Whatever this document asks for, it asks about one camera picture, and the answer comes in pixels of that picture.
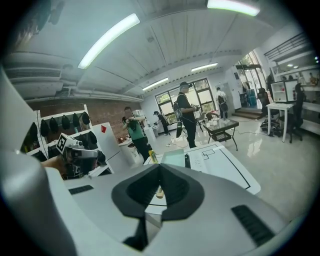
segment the railing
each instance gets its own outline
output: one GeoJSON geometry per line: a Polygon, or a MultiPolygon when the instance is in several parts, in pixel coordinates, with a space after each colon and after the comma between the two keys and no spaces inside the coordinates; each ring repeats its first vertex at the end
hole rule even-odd
{"type": "Polygon", "coordinates": [[[279,56],[291,49],[299,46],[308,46],[310,45],[310,41],[305,33],[300,33],[289,40],[283,42],[272,50],[266,52],[264,55],[269,59],[273,59],[276,56],[279,56]]]}

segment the staircase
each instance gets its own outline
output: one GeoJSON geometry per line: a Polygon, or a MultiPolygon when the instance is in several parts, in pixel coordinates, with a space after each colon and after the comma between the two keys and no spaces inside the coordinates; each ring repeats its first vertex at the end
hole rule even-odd
{"type": "Polygon", "coordinates": [[[261,115],[261,109],[258,108],[251,108],[251,107],[242,107],[237,109],[233,116],[248,118],[248,119],[257,119],[261,115]]]}

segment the window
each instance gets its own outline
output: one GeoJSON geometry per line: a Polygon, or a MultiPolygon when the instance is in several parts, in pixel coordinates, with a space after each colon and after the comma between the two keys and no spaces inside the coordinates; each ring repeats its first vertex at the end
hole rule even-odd
{"type": "MultiPolygon", "coordinates": [[[[193,86],[189,89],[189,92],[186,93],[189,103],[200,106],[204,112],[216,110],[207,79],[194,81],[190,84],[193,86]]],[[[179,88],[175,88],[155,96],[160,111],[170,120],[172,124],[177,122],[173,105],[174,102],[177,101],[178,94],[179,88]]]]}

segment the brick wall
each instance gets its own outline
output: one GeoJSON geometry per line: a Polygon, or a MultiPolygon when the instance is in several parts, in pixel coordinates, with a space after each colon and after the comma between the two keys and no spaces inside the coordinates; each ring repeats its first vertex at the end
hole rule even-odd
{"type": "Polygon", "coordinates": [[[29,106],[33,110],[40,110],[41,117],[60,114],[63,112],[79,111],[86,104],[92,125],[109,122],[116,138],[124,137],[127,130],[122,130],[122,117],[125,116],[125,107],[132,110],[140,110],[138,102],[114,101],[104,99],[64,99],[31,102],[29,106]]]}

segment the tiled floor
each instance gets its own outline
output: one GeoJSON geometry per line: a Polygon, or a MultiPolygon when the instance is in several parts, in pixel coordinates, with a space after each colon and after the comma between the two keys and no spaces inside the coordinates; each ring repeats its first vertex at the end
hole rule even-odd
{"type": "MultiPolygon", "coordinates": [[[[275,207],[286,219],[305,213],[313,200],[320,181],[320,138],[305,132],[303,141],[293,137],[289,143],[289,135],[285,143],[282,137],[269,137],[260,133],[261,121],[253,121],[233,116],[239,121],[234,139],[223,142],[224,146],[248,169],[261,186],[257,194],[275,207]]],[[[166,151],[189,148],[186,138],[176,139],[176,131],[171,136],[157,137],[153,149],[157,154],[166,151]]],[[[208,133],[197,126],[196,145],[208,143],[208,133]]]]}

